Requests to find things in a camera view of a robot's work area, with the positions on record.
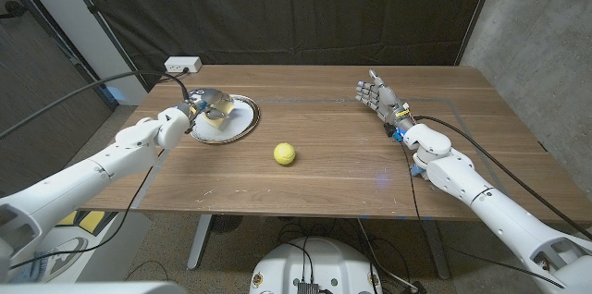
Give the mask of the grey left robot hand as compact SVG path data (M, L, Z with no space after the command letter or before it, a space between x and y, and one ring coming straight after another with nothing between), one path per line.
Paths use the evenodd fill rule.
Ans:
M189 103L208 119L225 119L233 110L233 100L225 92L211 88L195 89L189 92Z

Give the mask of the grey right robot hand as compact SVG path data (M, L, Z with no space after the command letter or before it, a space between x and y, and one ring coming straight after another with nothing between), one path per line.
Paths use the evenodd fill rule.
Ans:
M385 124L406 132L413 125L409 110L395 92L376 74L369 69L371 81L359 81L355 99L376 112Z

